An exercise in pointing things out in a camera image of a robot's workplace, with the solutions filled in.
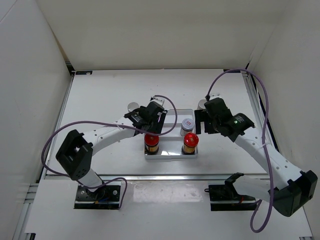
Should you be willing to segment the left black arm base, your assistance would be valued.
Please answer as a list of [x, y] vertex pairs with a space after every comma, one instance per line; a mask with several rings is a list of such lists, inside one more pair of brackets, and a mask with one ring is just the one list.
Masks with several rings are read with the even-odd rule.
[[76, 210], [120, 210], [128, 183], [123, 177], [107, 181], [107, 184], [91, 191], [82, 185], [77, 187], [73, 208]]

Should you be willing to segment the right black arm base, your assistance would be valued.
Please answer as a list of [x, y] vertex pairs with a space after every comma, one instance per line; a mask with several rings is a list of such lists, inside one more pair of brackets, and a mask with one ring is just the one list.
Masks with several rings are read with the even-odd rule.
[[253, 211], [258, 201], [248, 195], [240, 195], [236, 192], [233, 184], [243, 177], [243, 173], [234, 173], [223, 184], [211, 184], [204, 189], [209, 194], [210, 210], [212, 212], [237, 212]]

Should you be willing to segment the white-lid small jar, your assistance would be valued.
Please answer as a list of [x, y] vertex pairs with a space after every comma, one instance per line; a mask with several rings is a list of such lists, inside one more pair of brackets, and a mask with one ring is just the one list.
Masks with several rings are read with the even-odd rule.
[[180, 135], [185, 136], [188, 133], [191, 133], [195, 127], [195, 122], [191, 118], [185, 118], [181, 122]]

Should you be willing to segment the red-lid sauce jar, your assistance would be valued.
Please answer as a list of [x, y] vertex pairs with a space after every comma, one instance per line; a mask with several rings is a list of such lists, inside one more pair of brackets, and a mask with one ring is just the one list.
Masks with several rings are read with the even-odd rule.
[[196, 147], [198, 146], [199, 138], [193, 133], [187, 133], [183, 138], [183, 146], [181, 148], [182, 153], [185, 155], [194, 155], [196, 152]]
[[156, 154], [159, 151], [160, 138], [155, 135], [145, 134], [144, 149], [148, 154]]

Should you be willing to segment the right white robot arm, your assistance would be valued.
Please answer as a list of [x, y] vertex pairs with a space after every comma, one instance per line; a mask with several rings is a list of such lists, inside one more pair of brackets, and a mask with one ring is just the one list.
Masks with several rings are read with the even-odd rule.
[[302, 171], [290, 163], [273, 146], [268, 145], [262, 133], [245, 114], [233, 115], [225, 101], [216, 97], [194, 111], [195, 132], [220, 134], [245, 150], [269, 175], [269, 181], [234, 173], [224, 182], [224, 193], [230, 200], [250, 196], [269, 202], [285, 217], [292, 216], [313, 198], [317, 175]]

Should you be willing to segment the silver-lid shaker bottle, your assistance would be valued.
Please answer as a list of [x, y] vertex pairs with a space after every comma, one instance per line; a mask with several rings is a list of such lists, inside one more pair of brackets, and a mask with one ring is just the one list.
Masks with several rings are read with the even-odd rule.
[[207, 101], [205, 99], [201, 99], [197, 104], [197, 110], [205, 110], [205, 103]]
[[130, 102], [127, 105], [128, 112], [133, 112], [133, 111], [135, 111], [135, 110], [137, 110], [139, 108], [140, 108], [140, 105], [137, 102]]

